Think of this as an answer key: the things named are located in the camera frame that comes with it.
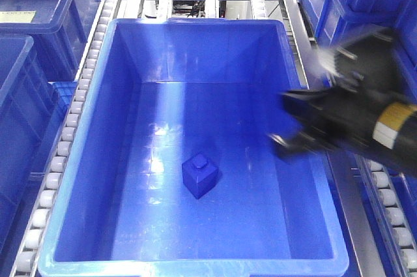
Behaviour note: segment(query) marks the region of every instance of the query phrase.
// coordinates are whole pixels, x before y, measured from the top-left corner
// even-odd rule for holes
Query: blue plastic bin
[[[300,0],[317,42],[336,44],[373,23],[393,26],[406,0]]]
[[[53,113],[55,95],[30,36],[0,36],[0,50],[1,251]]]
[[[48,81],[76,75],[100,0],[0,0],[0,11],[36,11],[31,23],[0,23],[0,33],[31,35]]]
[[[395,28],[399,32],[401,45],[413,65],[417,65],[417,0],[407,0],[398,17]]]
[[[15,208],[16,212],[12,210],[9,215],[6,215],[4,211],[0,212],[0,217],[10,218],[12,222],[8,233],[4,233],[4,235],[7,235],[7,238],[4,241],[3,249],[0,250],[0,276],[8,276],[12,270],[20,242],[22,241],[40,185],[42,184],[45,168],[49,164],[48,159],[54,150],[57,138],[61,134],[61,126],[70,103],[68,94],[71,91],[74,92],[76,88],[76,83],[74,82],[63,81],[55,84],[58,85],[53,85],[55,89],[54,96],[58,95],[59,100],[55,104],[43,140],[34,157],[30,175],[27,176],[26,173],[24,174],[27,176],[27,182],[25,183],[19,203]]]
[[[323,156],[288,164],[300,87],[277,21],[109,25],[38,262],[43,276],[341,276]],[[200,200],[181,164],[222,177]]]

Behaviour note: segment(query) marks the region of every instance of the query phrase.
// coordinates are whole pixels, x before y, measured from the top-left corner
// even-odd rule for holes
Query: blue block
[[[182,182],[196,199],[216,186],[219,169],[201,153],[182,163]]]

